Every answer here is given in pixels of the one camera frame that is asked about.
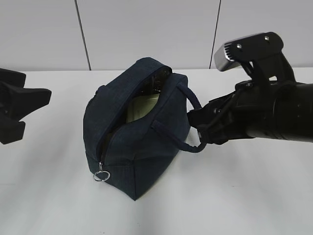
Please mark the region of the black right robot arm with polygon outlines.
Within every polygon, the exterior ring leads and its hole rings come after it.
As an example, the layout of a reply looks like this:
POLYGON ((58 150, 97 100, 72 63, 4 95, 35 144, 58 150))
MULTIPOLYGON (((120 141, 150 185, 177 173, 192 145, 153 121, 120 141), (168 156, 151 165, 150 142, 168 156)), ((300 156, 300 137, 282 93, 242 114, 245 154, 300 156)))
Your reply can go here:
POLYGON ((200 141, 218 145, 253 138, 312 142, 312 84, 297 82, 281 53, 241 66, 250 80, 188 113, 200 141))

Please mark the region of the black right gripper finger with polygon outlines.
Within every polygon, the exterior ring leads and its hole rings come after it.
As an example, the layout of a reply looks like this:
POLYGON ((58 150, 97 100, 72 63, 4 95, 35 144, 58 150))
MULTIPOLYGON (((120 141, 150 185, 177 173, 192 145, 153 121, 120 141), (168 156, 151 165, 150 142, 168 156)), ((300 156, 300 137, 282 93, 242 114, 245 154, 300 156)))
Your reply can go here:
POLYGON ((189 124, 192 127, 206 125, 210 123, 210 111, 207 108, 191 110, 187 113, 189 124))

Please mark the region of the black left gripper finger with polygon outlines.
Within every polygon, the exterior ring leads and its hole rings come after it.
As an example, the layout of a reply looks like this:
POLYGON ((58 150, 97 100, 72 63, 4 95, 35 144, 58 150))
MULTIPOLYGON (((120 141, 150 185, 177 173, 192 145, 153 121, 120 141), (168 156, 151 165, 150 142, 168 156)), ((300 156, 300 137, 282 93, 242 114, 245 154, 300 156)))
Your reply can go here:
POLYGON ((0 120, 0 142, 9 144, 23 139, 25 122, 11 119, 0 120))
POLYGON ((28 115, 49 104, 49 89, 16 88, 13 90, 13 115, 28 115))

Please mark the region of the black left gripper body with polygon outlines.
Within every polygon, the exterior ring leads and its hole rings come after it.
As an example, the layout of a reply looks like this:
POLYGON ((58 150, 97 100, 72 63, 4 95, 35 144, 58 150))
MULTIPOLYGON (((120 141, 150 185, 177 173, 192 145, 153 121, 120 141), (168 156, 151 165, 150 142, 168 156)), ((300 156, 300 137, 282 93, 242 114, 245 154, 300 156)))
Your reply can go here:
POLYGON ((21 121, 26 116, 25 79, 24 73, 0 70, 0 112, 14 121, 21 121))

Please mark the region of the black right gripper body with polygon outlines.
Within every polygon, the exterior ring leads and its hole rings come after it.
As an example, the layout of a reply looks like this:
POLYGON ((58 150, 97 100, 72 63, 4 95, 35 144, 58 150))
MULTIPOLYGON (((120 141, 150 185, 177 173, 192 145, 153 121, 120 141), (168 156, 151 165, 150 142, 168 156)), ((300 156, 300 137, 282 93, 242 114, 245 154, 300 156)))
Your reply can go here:
POLYGON ((275 139, 273 116, 276 82, 262 88, 251 80, 236 84, 234 92, 209 101, 210 123, 196 127, 200 141, 224 144, 230 140, 275 139))

